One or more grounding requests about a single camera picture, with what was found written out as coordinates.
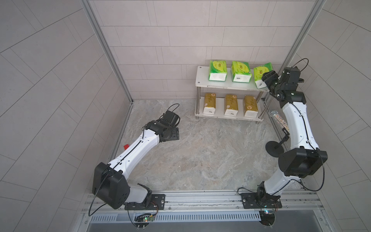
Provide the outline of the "green tissue pack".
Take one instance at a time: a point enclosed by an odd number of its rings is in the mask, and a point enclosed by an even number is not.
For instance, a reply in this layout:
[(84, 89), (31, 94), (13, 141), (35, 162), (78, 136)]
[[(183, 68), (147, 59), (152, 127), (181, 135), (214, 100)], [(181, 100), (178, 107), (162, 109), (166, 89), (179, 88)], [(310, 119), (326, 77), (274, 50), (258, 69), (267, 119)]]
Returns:
[(237, 83), (249, 83), (252, 77), (248, 62), (233, 61), (231, 65), (232, 81)]
[(210, 61), (209, 81), (225, 82), (227, 73), (226, 61)]
[(272, 70), (273, 70), (273, 66), (270, 62), (262, 66), (258, 66), (254, 68), (254, 80), (255, 80), (257, 89), (262, 89), (262, 88), (267, 87), (265, 82), (262, 80), (262, 77), (265, 73), (268, 73)]

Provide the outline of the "right circuit board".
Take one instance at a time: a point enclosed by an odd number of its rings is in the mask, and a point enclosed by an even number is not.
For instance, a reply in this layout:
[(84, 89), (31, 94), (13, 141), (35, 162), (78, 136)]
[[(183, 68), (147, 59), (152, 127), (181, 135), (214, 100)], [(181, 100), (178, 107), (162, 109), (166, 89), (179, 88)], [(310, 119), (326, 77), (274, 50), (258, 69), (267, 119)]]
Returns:
[(272, 227), (275, 223), (275, 213), (272, 211), (259, 211), (260, 214), (260, 223), (264, 226)]

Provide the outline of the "left circuit board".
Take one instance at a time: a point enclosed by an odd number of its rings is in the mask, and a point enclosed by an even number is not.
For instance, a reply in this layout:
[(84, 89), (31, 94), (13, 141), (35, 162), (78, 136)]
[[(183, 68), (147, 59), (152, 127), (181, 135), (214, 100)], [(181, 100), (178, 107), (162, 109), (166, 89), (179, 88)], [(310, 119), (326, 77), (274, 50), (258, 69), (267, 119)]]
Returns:
[(145, 229), (153, 220), (155, 219), (155, 215), (150, 213), (141, 214), (136, 216), (134, 219), (134, 225), (139, 229)]

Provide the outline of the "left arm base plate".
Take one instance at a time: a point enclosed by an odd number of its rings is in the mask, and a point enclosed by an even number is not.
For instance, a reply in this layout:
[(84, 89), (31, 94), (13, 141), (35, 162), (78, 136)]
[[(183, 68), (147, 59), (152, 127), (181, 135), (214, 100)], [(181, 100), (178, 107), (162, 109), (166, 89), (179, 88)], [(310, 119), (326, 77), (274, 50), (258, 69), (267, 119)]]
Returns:
[(142, 203), (125, 203), (125, 210), (163, 210), (165, 194), (151, 194)]

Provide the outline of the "circuit board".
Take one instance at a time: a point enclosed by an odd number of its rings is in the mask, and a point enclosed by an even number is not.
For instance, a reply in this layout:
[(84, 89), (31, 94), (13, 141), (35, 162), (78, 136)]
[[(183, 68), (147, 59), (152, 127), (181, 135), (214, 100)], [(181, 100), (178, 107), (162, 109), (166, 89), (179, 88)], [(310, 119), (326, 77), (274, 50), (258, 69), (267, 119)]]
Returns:
[(134, 225), (139, 229), (145, 229), (153, 220), (155, 219), (155, 215), (150, 213), (141, 214), (136, 216), (134, 219)]
[(272, 227), (275, 223), (275, 213), (272, 211), (259, 211), (260, 214), (260, 223), (264, 226)]

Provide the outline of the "white two-tier shelf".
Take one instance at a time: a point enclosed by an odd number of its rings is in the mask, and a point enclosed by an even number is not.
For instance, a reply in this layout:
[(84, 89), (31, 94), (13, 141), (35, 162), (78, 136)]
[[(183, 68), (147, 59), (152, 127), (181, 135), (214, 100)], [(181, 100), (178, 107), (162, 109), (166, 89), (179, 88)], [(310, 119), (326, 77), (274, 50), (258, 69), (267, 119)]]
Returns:
[[(217, 118), (217, 119), (236, 119), (246, 121), (262, 122), (264, 114), (269, 110), (268, 101), (269, 90), (267, 88), (257, 89), (256, 84), (232, 82), (231, 72), (228, 71), (226, 81), (210, 81), (209, 67), (198, 66), (196, 74), (196, 105), (195, 117)], [(210, 92), (216, 94), (216, 110), (214, 114), (205, 114), (204, 111), (204, 94)], [(227, 116), (224, 112), (224, 101), (226, 94), (237, 95), (239, 111), (235, 116)], [(255, 96), (257, 99), (259, 112), (256, 117), (245, 117), (243, 112), (243, 98), (245, 95)]]

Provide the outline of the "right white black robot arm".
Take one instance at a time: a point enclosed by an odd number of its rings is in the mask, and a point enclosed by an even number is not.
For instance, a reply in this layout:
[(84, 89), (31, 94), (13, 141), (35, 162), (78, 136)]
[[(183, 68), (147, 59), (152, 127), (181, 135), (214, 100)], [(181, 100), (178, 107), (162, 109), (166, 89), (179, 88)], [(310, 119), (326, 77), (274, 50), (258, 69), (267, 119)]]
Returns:
[(266, 151), (278, 158), (279, 169), (257, 189), (256, 199), (261, 202), (277, 201), (289, 184), (314, 175), (328, 159), (327, 152), (320, 150), (312, 134), (305, 95), (297, 90), (298, 84), (304, 81), (300, 78), (300, 70), (286, 67), (281, 75), (269, 71), (263, 74), (262, 81), (270, 95), (279, 101), (286, 116), (290, 150), (284, 151), (281, 142), (269, 141), (266, 144)]

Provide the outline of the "sparkly tube on black stand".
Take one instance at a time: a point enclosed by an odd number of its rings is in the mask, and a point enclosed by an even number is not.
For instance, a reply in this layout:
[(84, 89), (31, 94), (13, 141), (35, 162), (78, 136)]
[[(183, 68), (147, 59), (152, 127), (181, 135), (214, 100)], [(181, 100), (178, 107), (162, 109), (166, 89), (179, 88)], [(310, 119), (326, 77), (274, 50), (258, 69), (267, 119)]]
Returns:
[(276, 110), (271, 111), (269, 113), (269, 116), (271, 117), (274, 126), (276, 126), (277, 129), (280, 129), (284, 134), (284, 137), (282, 137), (280, 142), (269, 141), (265, 145), (265, 149), (268, 152), (268, 154), (270, 154), (272, 157), (278, 158), (281, 154), (285, 152), (283, 144), (289, 140), (290, 136), (289, 128), (288, 124), (281, 117), (278, 111)]

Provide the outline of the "gold tissue pack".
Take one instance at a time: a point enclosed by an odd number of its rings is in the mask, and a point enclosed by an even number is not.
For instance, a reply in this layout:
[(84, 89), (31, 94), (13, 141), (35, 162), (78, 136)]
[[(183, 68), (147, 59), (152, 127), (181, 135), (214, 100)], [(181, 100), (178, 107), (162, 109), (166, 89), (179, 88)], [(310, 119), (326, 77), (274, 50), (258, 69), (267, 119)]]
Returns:
[(216, 94), (206, 93), (204, 97), (204, 114), (214, 115), (216, 111)]
[(259, 109), (257, 105), (257, 100), (253, 96), (245, 95), (243, 99), (243, 111), (244, 111), (244, 117), (247, 118), (256, 118)]
[(236, 95), (227, 94), (225, 96), (225, 109), (224, 115), (235, 117), (237, 116), (239, 109), (238, 109), (238, 99)]

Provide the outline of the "aluminium rail frame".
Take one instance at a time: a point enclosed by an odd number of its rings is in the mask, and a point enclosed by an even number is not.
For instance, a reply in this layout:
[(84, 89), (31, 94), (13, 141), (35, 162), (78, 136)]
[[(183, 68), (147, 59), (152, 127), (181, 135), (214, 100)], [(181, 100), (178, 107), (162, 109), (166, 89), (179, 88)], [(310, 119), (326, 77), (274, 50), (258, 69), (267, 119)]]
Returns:
[[(247, 190), (208, 190), (208, 191), (158, 191), (153, 194), (165, 194), (165, 212), (196, 212), (196, 211), (237, 211), (260, 210), (244, 209), (240, 193)], [(323, 204), (319, 195), (304, 189), (285, 190), (280, 197), (282, 208), (267, 210), (322, 210)]]

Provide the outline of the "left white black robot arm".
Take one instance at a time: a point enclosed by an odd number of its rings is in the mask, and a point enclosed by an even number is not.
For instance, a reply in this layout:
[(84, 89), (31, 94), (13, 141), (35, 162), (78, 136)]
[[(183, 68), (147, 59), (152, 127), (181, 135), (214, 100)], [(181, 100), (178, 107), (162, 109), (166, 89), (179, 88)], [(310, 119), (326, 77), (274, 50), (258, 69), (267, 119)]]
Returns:
[(145, 209), (150, 206), (152, 190), (142, 184), (130, 185), (127, 179), (135, 166), (161, 142), (179, 140), (180, 117), (166, 111), (159, 119), (147, 123), (140, 136), (121, 155), (94, 170), (92, 193), (113, 209), (122, 205)]

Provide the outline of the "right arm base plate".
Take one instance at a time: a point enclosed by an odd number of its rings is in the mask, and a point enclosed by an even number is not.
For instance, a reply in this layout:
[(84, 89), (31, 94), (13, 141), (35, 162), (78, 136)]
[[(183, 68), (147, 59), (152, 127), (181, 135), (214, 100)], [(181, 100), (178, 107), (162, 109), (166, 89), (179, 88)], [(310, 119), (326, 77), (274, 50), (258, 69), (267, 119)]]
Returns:
[(240, 193), (244, 209), (279, 209), (282, 208), (281, 196), (267, 193)]

